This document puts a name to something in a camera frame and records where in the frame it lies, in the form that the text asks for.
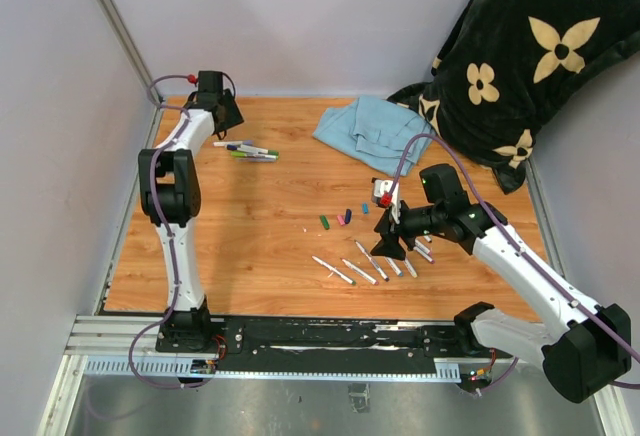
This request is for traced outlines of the magenta cap marker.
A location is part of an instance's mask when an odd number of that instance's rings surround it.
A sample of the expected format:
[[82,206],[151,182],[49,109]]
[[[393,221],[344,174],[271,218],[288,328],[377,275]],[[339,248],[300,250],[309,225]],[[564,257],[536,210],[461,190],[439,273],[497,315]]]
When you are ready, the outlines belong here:
[[419,254],[421,257],[423,257],[426,261],[428,261],[430,264],[435,264],[435,260],[429,255],[428,252],[426,252],[425,250],[415,246],[414,247],[414,252],[416,252],[417,254]]

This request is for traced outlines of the pink marker pen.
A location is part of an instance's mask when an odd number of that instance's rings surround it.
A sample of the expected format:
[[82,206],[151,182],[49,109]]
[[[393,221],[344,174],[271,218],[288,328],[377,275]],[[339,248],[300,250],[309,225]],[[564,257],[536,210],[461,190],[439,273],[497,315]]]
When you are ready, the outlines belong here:
[[431,249],[418,240],[415,240],[415,247],[419,248],[421,251],[425,252],[426,254],[429,254],[429,255],[431,254]]

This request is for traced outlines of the red pink cap marker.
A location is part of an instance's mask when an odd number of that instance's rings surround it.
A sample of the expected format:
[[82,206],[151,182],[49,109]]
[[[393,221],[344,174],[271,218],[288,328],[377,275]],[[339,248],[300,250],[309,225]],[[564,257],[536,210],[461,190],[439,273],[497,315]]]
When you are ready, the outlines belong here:
[[372,284],[372,285],[378,285],[379,284],[378,280],[376,280],[373,276],[369,275],[367,272],[362,270],[360,267],[358,267],[357,265],[355,265],[351,261],[349,261],[349,260],[347,260],[345,258],[342,258],[342,261],[343,261],[344,265],[347,268],[349,268],[350,270],[354,271],[356,274],[358,274],[359,276],[364,278],[370,284]]

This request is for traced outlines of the light blue cap marker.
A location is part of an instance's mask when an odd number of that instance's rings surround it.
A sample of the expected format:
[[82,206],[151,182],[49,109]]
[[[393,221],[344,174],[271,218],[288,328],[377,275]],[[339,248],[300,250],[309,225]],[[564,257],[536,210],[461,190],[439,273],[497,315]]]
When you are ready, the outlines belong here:
[[394,259],[386,257],[385,260],[398,277],[403,276],[403,271],[400,269]]

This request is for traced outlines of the green pen cap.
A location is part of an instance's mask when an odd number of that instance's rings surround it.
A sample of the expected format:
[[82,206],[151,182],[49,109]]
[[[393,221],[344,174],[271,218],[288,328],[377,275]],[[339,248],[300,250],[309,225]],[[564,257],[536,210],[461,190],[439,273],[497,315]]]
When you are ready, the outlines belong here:
[[321,224],[322,224],[322,226],[324,227],[325,230],[329,230],[330,229],[330,224],[329,224],[329,221],[326,218],[326,216],[321,215],[320,216],[320,221],[321,221]]

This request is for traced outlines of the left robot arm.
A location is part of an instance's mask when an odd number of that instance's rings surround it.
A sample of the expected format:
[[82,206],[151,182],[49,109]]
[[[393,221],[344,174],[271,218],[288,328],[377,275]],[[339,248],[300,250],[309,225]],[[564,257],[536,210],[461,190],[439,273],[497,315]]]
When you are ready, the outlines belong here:
[[180,78],[194,86],[184,105],[155,98],[152,81],[147,93],[161,111],[174,110],[179,120],[153,149],[138,155],[140,204],[161,242],[168,280],[167,309],[157,323],[159,352],[205,352],[220,340],[214,334],[195,252],[195,221],[201,209],[201,189],[195,156],[211,136],[222,140],[243,122],[235,101],[236,88],[222,71],[201,70]]

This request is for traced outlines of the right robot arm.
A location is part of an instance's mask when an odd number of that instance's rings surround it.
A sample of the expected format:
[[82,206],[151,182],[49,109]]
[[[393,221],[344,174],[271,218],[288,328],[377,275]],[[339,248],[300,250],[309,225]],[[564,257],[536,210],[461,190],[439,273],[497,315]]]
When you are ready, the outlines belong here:
[[461,184],[465,175],[449,164],[422,170],[428,203],[416,208],[399,198],[397,182],[373,179],[372,201],[384,213],[372,255],[402,260],[426,235],[458,244],[506,281],[539,319],[527,322],[478,302],[454,318],[453,343],[460,353],[508,353],[540,368],[574,403],[616,384],[632,365],[628,314],[616,304],[600,305],[559,276],[472,185]]

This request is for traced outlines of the dark blue cap marker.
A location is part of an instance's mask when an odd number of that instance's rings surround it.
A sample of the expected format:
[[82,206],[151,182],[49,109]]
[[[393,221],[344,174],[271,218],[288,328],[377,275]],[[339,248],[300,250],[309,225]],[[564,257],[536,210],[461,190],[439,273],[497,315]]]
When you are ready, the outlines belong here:
[[379,273],[382,279],[386,282],[390,281],[389,276],[384,272],[378,262],[373,258],[373,256],[365,249],[365,247],[357,240],[354,240],[358,249],[363,253],[363,255],[367,258],[367,260],[371,263],[374,269]]

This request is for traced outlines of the green cap marker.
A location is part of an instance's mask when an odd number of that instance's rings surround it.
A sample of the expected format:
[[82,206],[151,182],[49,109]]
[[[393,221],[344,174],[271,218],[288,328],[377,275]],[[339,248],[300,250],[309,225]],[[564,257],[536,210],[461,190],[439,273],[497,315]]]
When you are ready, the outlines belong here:
[[322,266],[322,267],[326,268],[327,270],[329,270],[331,275],[333,275],[333,274],[337,275],[340,279],[342,279],[343,281],[345,281],[347,284],[349,284],[351,286],[355,286],[356,285],[356,282],[352,278],[350,278],[349,276],[347,276],[346,274],[344,274],[343,272],[338,270],[336,267],[334,267],[331,264],[327,263],[326,261],[318,258],[317,256],[312,255],[311,258],[317,264],[319,264],[320,266]]

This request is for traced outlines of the white slim marker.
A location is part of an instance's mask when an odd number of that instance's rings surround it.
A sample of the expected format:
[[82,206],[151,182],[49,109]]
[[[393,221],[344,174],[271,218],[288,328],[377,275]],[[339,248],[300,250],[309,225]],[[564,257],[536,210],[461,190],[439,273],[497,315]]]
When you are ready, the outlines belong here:
[[417,277],[418,277],[418,274],[417,274],[416,269],[415,269],[415,268],[414,268],[414,266],[412,265],[412,263],[411,263],[408,259],[405,259],[405,260],[403,261],[403,263],[404,263],[404,265],[405,265],[405,267],[406,267],[407,271],[409,272],[409,274],[410,274],[413,278],[417,278]]

